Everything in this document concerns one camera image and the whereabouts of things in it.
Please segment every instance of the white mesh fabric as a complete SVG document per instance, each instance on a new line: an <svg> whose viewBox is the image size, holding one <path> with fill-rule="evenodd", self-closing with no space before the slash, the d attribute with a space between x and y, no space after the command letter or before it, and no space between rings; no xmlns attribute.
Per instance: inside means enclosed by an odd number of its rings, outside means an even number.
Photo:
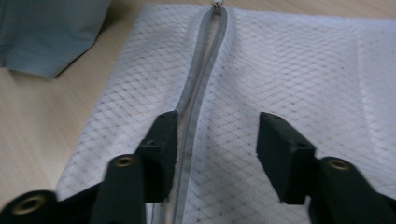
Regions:
<svg viewBox="0 0 396 224"><path fill-rule="evenodd" d="M175 110L208 10L142 8L58 183L61 200L100 182L109 160L134 153L155 118Z"/></svg>
<svg viewBox="0 0 396 224"><path fill-rule="evenodd" d="M395 197L396 22L228 8L200 112L183 223L309 223L256 158L261 111Z"/></svg>
<svg viewBox="0 0 396 224"><path fill-rule="evenodd" d="M175 109L208 10L143 9L65 168L61 199L101 181L108 160L133 153L155 117ZM183 222L309 223L306 207L279 203L256 157L261 111L289 121L318 157L351 161L396 198L396 22L227 12Z"/></svg>

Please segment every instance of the zipper tape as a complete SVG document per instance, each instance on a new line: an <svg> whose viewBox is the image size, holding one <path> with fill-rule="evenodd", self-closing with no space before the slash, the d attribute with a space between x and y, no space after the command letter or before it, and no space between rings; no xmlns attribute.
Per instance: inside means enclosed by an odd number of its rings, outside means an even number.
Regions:
<svg viewBox="0 0 396 224"><path fill-rule="evenodd" d="M195 132L198 123L199 112L201 109L202 101L204 100L205 90L212 72L215 60L219 53L219 48L225 36L227 28L227 11L223 7L216 7L220 13L219 29L216 33L215 39L209 50L207 60L203 66L203 75L200 76L198 81L198 88L195 97L191 99L192 110L189 114L187 121L186 132L182 140L182 148L179 151L180 161L177 167L177 180L176 180L176 197L173 208L172 222L171 223L182 223L184 208L187 200L187 191L190 179L191 170L191 157L192 157L192 146L194 145ZM216 13L215 8L209 12Z"/></svg>

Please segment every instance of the wooden table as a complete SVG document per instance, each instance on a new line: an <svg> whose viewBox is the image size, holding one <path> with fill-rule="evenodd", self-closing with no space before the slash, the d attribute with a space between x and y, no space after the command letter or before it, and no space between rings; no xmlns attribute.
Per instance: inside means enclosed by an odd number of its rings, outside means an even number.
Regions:
<svg viewBox="0 0 396 224"><path fill-rule="evenodd" d="M113 0L95 45L55 79L0 69L0 205L54 189L139 8ZM155 1L211 4L210 0ZM394 0L226 0L225 5L313 15L396 19Z"/></svg>

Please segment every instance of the gray cloth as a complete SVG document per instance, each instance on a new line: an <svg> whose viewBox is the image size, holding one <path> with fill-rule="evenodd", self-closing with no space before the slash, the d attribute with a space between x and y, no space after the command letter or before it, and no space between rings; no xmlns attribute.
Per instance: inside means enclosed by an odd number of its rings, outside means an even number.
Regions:
<svg viewBox="0 0 396 224"><path fill-rule="evenodd" d="M0 66L56 77L93 44L109 3L0 1Z"/></svg>

